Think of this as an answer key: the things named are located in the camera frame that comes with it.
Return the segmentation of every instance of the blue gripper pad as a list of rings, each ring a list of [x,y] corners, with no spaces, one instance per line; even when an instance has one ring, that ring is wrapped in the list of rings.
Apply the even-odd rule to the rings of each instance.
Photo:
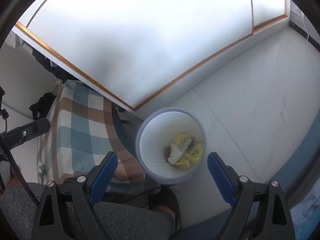
[[[104,161],[105,159],[103,159],[100,165],[95,166],[101,169],[101,171],[96,175],[94,181],[91,184],[90,197],[88,201],[92,207],[102,200],[109,182],[111,181],[112,176],[118,167],[118,157],[114,152],[109,152],[105,158],[107,158],[106,161]]]
[[[223,200],[233,207],[236,204],[234,185],[213,153],[208,155],[207,163],[211,176],[213,177]]]

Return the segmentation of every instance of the plaid fabric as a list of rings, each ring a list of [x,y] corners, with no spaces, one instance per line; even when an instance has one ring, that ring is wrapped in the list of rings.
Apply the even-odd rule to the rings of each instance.
[[[40,183],[86,175],[109,151],[118,156],[118,168],[108,192],[138,193],[146,186],[142,168],[120,142],[113,126],[111,101],[81,82],[67,81],[47,116],[51,128],[39,140],[37,163]]]

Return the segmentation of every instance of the black slipper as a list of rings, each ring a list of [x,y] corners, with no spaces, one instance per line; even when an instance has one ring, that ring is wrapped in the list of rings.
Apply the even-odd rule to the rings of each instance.
[[[175,227],[170,238],[177,236],[181,229],[181,217],[179,203],[173,191],[168,187],[162,187],[158,194],[149,194],[148,200],[150,210],[156,206],[165,206],[175,213]]]

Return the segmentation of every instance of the silver bolt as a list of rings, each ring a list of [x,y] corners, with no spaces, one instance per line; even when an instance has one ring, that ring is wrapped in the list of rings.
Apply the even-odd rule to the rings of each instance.
[[[78,179],[77,179],[78,182],[84,182],[85,181],[85,176],[80,176]]]
[[[54,185],[54,181],[53,180],[50,180],[48,183],[47,183],[47,186],[48,187],[52,187]]]
[[[275,180],[271,181],[271,185],[274,187],[278,187],[279,183]]]
[[[240,177],[240,181],[242,182],[247,182],[248,181],[248,178],[246,176],[241,176]]]

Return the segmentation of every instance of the gray pants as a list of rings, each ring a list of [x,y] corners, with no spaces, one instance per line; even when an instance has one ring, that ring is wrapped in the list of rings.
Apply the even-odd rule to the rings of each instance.
[[[44,185],[29,183],[38,200]],[[21,185],[7,189],[0,197],[0,208],[19,239],[31,239],[36,206]],[[79,224],[73,204],[68,203],[72,224],[79,240],[86,237]],[[111,239],[168,239],[173,232],[173,218],[166,212],[115,203],[100,202],[94,210]]]

